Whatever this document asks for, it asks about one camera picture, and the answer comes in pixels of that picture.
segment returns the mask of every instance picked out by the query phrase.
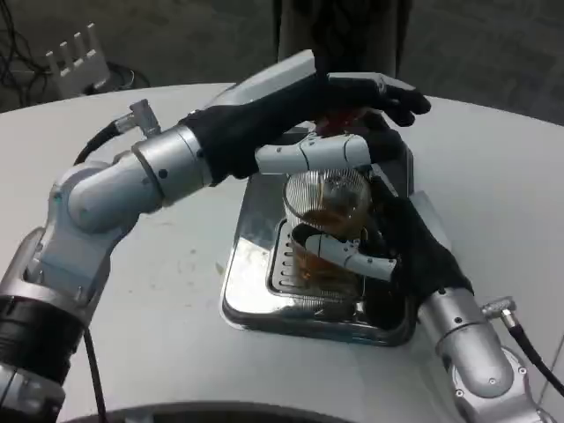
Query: round table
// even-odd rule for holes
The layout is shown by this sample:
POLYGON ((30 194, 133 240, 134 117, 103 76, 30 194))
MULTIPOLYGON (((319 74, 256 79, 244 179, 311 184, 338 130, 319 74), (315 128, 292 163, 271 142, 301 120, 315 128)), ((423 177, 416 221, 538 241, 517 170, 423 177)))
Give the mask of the round table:
MULTIPOLYGON (((44 223, 53 181, 130 103, 147 98, 167 128, 225 87, 111 93, 0 115, 0 269, 21 239, 44 223)), ((552 363, 564 330, 564 129, 490 108, 431 101, 431 113, 400 130, 415 158, 416 188, 441 214, 478 300, 513 295, 533 343, 552 363)), ((140 138, 132 131, 92 159, 110 161, 140 138)), ((223 321, 219 293, 244 190, 245 181, 228 179, 143 216, 116 248, 92 324, 108 409, 252 401, 355 422, 456 421, 446 375, 422 330, 409 345, 382 349, 236 330, 223 321), (212 225, 201 225, 205 220, 212 225)), ((83 345, 71 364, 61 421, 95 412, 83 345)), ((545 381, 535 369, 530 375, 539 398, 545 381)), ((547 393, 553 398, 548 411, 564 419, 564 406, 547 393)))

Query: glass cup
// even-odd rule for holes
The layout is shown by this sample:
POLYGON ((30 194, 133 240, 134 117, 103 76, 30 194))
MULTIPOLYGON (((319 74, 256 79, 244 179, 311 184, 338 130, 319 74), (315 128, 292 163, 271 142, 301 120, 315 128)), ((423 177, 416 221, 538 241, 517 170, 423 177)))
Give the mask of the glass cup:
MULTIPOLYGON (((284 186, 286 219, 292 229, 307 223, 339 239, 357 240, 365 226, 370 188, 356 170, 324 170, 293 174, 284 186)), ((293 242, 295 275, 319 285, 349 284, 356 276, 308 253, 293 242)))

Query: metal tray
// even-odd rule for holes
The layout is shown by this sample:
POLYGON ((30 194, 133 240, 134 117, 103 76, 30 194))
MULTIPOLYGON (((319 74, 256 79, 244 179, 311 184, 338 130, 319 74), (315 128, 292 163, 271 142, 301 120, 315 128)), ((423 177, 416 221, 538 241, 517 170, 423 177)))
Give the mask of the metal tray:
MULTIPOLYGON (((400 163, 377 167, 400 195, 412 192, 411 152, 400 163)), ((249 178, 235 232, 234 247, 222 290, 221 312, 233 326, 311 338, 373 345, 400 345, 412 334, 413 310, 404 305, 404 319, 394 329, 371 325, 362 296, 312 292, 285 286, 272 278, 288 253, 282 205, 285 175, 256 174, 249 178)))

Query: black wire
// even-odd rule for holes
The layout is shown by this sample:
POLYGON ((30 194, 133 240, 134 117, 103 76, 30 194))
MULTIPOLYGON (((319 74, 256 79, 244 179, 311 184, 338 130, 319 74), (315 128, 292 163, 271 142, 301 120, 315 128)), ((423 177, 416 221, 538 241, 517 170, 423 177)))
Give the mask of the black wire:
POLYGON ((2 14, 2 18, 6 26, 5 29, 2 29, 0 31, 8 33, 9 38, 8 57, 4 57, 4 55, 0 54, 0 60, 2 61, 2 64, 4 66, 4 70, 0 74, 0 84, 6 88, 16 91, 16 93, 18 94, 19 105, 21 107, 30 106, 32 102, 31 92, 35 82, 40 78, 43 78, 44 88, 41 93, 41 97, 44 94, 45 89, 47 88, 48 68, 46 66, 41 66, 34 61, 29 41, 24 35, 22 35, 15 29, 10 7, 5 0, 0 0, 0 14, 2 14), (23 42, 28 56, 26 56, 25 53, 22 53, 22 51, 19 49, 18 40, 23 42), (11 70, 12 64, 16 61, 22 62, 31 72, 33 72, 33 77, 27 83, 25 89, 18 82, 18 80, 14 76, 13 71, 11 70))
POLYGON ((132 73, 133 81, 134 81, 132 88, 148 88, 151 86, 151 81, 149 80, 149 78, 143 72, 137 69, 133 69, 128 66, 123 66, 122 64, 114 63, 114 62, 108 62, 108 68, 111 71, 114 71, 115 73, 121 75, 122 77, 123 77, 123 73, 132 73), (142 81, 144 86, 143 87, 138 86, 137 80, 142 81))
POLYGON ((115 123, 111 122, 106 128, 98 132, 94 137, 86 143, 85 148, 82 149, 77 159, 74 161, 75 166, 84 163, 86 158, 102 147, 107 141, 113 137, 120 135, 119 130, 115 126, 115 123))
POLYGON ((96 397, 96 407, 98 408, 98 420, 100 423, 108 423, 106 403, 104 402, 104 393, 102 392, 102 382, 100 380, 98 363, 96 362, 96 353, 94 352, 94 343, 88 328, 85 329, 84 339, 86 355, 88 356, 88 364, 90 365, 90 373, 92 374, 92 385, 94 387, 94 396, 96 397))
POLYGON ((513 339, 519 344, 527 358, 531 361, 531 363, 554 387, 554 389, 564 397, 564 385, 562 385, 562 382, 556 377, 551 369, 546 366, 535 347, 532 346, 531 340, 529 339, 529 337, 527 337, 523 326, 518 324, 516 327, 509 328, 508 330, 513 339))
MULTIPOLYGON (((47 91, 47 85, 48 85, 48 78, 46 76, 43 76, 43 86, 41 87, 41 91, 40 93, 36 96, 35 102, 37 104, 40 104, 43 102, 43 98, 45 97, 45 92, 47 91)), ((30 81, 30 85, 28 86, 28 91, 29 91, 29 99, 32 98, 31 96, 31 90, 33 88, 33 81, 30 81)))
MULTIPOLYGON (((107 141, 119 135, 115 124, 111 122, 106 128, 98 132, 88 143, 85 148, 80 152, 74 164, 84 163, 86 158, 107 141)), ((106 403, 104 401, 104 392, 102 391, 102 381, 100 379, 100 371, 98 369, 98 362, 96 360, 96 352, 94 351, 94 342, 92 341, 92 334, 88 328, 85 328, 83 334, 86 347, 86 356, 88 357, 88 364, 90 366, 90 374, 92 375, 92 385, 94 388, 94 397, 96 398, 96 409, 98 410, 98 420, 100 423, 108 423, 108 416, 106 413, 106 403)))
POLYGON ((118 87, 118 90, 125 85, 125 76, 123 75, 122 69, 119 65, 116 65, 115 63, 112 62, 108 62, 108 69, 110 70, 110 72, 113 72, 120 80, 120 85, 118 87))
POLYGON ((130 73, 131 73, 131 79, 129 80, 129 82, 120 86, 119 88, 120 90, 129 90, 135 83, 135 72, 133 70, 130 70, 130 73))

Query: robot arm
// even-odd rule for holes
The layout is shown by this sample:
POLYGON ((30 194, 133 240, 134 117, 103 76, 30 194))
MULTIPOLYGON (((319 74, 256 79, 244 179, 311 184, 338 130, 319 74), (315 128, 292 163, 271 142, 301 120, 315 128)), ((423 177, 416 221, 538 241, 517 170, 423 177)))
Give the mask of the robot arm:
POLYGON ((427 195, 390 196, 382 214, 398 260, 365 256, 349 242, 306 224, 294 228, 292 237, 310 254, 360 275, 397 282, 414 296, 419 323, 445 365, 466 421, 553 422, 531 396, 523 360, 501 344, 488 322, 511 315, 515 304, 504 300, 478 306, 427 195))
POLYGON ((49 194, 46 225, 22 241, 0 283, 0 419, 56 420, 69 359, 108 280, 110 254, 140 213, 229 175, 373 163, 394 148, 397 133, 264 147, 298 123, 351 108, 378 108, 407 125, 430 104, 383 75, 322 73, 303 52, 157 130, 112 165, 89 161, 64 174, 49 194))

